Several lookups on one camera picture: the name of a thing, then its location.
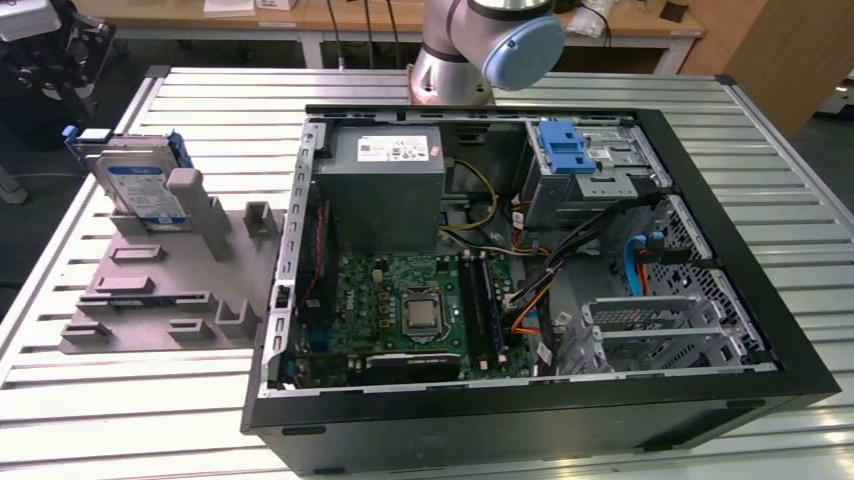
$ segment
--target yellow wire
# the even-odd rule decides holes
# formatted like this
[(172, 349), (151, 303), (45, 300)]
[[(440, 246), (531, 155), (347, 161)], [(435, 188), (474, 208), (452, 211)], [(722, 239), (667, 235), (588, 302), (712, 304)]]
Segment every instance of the yellow wire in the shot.
[(478, 220), (474, 223), (467, 223), (464, 225), (442, 225), (439, 227), (439, 230), (470, 230), (472, 228), (478, 228), (480, 225), (490, 223), (490, 220), (492, 220), (492, 217), (495, 216), (495, 212), (498, 211), (498, 195), (495, 194), (495, 189), (492, 188), (492, 184), (486, 179), (480, 171), (471, 165), (471, 163), (458, 159), (455, 159), (454, 161), (456, 163), (462, 163), (463, 165), (466, 165), (466, 167), (468, 167), (468, 169), (471, 170), (471, 173), (475, 174), (475, 176), (480, 179), (480, 181), (486, 185), (486, 188), (490, 189), (490, 195), (492, 196), (492, 206), (490, 207), (490, 213), (487, 214), (486, 217), (483, 217), (482, 220)]

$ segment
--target gray plastic stand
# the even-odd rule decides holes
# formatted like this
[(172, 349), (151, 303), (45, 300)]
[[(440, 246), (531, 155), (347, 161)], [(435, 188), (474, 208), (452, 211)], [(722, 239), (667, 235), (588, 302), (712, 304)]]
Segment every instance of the gray plastic stand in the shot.
[(195, 169), (175, 169), (167, 188), (191, 230), (149, 232), (136, 217), (111, 217), (119, 233), (63, 331), (64, 353), (252, 346), (283, 212), (265, 202), (225, 212)]

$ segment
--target blue hard drive label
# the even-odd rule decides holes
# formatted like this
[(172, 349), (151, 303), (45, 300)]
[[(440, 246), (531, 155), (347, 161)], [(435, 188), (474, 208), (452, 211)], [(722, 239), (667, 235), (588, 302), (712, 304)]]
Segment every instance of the blue hard drive label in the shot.
[(187, 221), (187, 213), (165, 188), (165, 174), (159, 167), (109, 167), (112, 185), (128, 208), (148, 224), (163, 229)]

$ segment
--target blue drive bay latch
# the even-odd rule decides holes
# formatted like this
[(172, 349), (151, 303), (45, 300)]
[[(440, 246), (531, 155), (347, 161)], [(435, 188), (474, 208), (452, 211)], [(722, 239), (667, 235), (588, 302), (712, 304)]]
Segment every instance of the blue drive bay latch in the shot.
[(551, 173), (594, 173), (596, 164), (587, 158), (584, 137), (570, 122), (539, 124), (539, 138), (551, 159)]

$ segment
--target green motherboard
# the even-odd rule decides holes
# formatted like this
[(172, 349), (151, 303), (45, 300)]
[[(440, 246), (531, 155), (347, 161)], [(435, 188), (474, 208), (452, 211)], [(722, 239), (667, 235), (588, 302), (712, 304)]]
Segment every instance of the green motherboard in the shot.
[[(460, 261), (456, 256), (435, 255), (341, 257), (325, 357), (450, 353), (462, 357), (459, 380), (528, 376), (524, 342), (506, 347), (506, 361), (500, 365), (491, 364), (486, 369), (472, 366)], [(488, 271), (500, 311), (499, 299), (512, 289), (503, 255), (488, 257)], [(315, 361), (313, 370), (313, 386), (347, 386), (347, 376), (325, 368), (323, 361)]]

